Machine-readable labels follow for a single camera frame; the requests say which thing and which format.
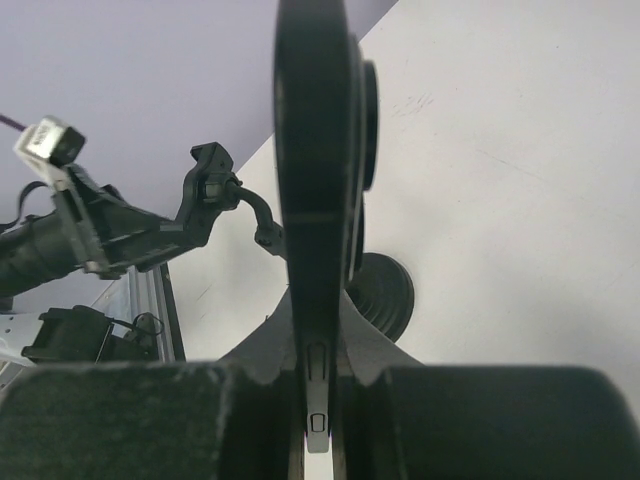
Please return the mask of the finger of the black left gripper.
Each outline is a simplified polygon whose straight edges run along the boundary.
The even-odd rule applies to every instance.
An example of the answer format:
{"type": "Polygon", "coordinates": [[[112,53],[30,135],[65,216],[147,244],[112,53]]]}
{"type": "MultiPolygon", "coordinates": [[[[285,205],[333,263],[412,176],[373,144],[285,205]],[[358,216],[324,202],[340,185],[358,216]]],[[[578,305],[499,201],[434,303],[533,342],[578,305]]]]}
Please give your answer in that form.
{"type": "MultiPolygon", "coordinates": [[[[110,186],[102,188],[116,198],[104,210],[106,250],[114,266],[147,271],[185,252],[184,233],[171,220],[127,203],[110,186]]],[[[70,244],[69,250],[69,269],[82,270],[70,244]]]]}

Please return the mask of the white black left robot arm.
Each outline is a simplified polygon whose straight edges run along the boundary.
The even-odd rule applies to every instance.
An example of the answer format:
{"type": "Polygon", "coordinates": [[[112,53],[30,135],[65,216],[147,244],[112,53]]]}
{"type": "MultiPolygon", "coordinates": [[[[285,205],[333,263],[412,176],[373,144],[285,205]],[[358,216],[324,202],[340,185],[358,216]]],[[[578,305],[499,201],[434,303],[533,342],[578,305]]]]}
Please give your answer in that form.
{"type": "Polygon", "coordinates": [[[68,286],[48,300],[15,297],[57,283],[75,256],[55,212],[18,214],[1,228],[1,386],[26,368],[56,362],[180,361],[184,345],[168,268],[131,266],[89,299],[68,286]]]}

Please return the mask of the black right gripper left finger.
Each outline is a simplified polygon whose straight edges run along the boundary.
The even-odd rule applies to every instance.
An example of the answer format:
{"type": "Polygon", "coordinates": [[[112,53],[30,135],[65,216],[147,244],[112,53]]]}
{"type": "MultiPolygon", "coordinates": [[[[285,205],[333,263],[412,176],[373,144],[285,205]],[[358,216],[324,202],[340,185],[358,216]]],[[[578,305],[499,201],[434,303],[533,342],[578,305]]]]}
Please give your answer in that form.
{"type": "Polygon", "coordinates": [[[216,362],[39,367],[1,403],[5,479],[299,479],[291,301],[216,362]]]}

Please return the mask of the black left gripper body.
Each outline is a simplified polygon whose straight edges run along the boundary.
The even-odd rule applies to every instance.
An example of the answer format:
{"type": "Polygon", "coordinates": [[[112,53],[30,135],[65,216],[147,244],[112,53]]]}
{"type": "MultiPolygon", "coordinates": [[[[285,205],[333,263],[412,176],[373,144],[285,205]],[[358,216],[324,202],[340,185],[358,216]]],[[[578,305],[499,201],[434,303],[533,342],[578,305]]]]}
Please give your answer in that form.
{"type": "Polygon", "coordinates": [[[106,206],[116,198],[96,184],[80,166],[63,166],[53,184],[53,200],[79,267],[101,280],[117,280],[125,268],[108,258],[106,206]]]}

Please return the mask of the black smartphone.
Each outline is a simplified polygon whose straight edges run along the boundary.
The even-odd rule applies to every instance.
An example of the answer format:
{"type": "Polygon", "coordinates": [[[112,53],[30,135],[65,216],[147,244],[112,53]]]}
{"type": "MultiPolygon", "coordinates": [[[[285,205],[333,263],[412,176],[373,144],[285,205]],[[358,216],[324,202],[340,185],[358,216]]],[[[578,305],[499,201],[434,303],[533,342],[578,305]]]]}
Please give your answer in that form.
{"type": "Polygon", "coordinates": [[[359,268],[379,132],[375,65],[341,1],[283,1],[274,55],[278,188],[307,448],[330,445],[340,303],[359,268]]]}

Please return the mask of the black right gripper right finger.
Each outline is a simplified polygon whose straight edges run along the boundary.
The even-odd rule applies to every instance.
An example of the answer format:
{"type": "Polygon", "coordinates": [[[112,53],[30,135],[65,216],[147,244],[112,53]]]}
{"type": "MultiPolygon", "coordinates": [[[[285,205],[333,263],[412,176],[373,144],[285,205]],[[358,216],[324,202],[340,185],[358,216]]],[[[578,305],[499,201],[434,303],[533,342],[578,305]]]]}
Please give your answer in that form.
{"type": "Polygon", "coordinates": [[[603,373],[423,365],[340,302],[338,479],[635,479],[639,429],[603,373]]]}

